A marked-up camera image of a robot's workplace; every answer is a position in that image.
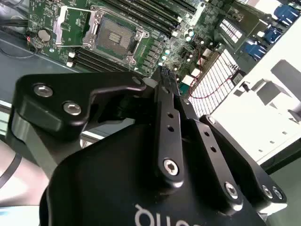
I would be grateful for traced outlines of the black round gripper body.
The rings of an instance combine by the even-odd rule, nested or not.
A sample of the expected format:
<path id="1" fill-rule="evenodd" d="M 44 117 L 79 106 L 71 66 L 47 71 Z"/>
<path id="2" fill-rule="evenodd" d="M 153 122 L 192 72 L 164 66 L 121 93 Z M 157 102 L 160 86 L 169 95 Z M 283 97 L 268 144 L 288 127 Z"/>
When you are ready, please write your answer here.
<path id="1" fill-rule="evenodd" d="M 243 201 L 231 215 L 219 211 L 220 195 L 198 138 L 182 141 L 184 183 L 168 189 L 154 173 L 153 129 L 129 126 L 65 159 L 40 201 L 42 226 L 262 226 Z"/>

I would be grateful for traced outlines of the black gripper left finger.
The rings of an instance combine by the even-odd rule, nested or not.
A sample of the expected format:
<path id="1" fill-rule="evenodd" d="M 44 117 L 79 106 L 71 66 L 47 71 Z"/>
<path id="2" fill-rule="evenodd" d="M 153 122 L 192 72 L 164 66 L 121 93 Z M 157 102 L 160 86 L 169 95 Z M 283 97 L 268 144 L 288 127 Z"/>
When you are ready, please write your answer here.
<path id="1" fill-rule="evenodd" d="M 174 74 L 158 68 L 150 78 L 133 72 L 30 74 L 16 82 L 13 135 L 28 147 L 47 176 L 79 151 L 83 131 L 134 119 L 100 141 L 112 151 L 133 153 L 142 143 L 143 171 L 163 187 L 184 182 L 180 114 L 174 105 Z"/>

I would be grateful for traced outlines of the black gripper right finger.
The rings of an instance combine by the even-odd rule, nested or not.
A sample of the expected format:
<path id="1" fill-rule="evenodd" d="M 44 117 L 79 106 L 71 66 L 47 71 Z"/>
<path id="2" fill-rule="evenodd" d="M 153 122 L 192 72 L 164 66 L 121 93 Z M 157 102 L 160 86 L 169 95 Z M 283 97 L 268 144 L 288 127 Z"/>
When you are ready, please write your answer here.
<path id="1" fill-rule="evenodd" d="M 175 92 L 175 214 L 271 215 L 287 198 L 248 155 L 239 157 L 249 176 L 239 187 L 208 120 L 200 122 L 191 104 Z"/>

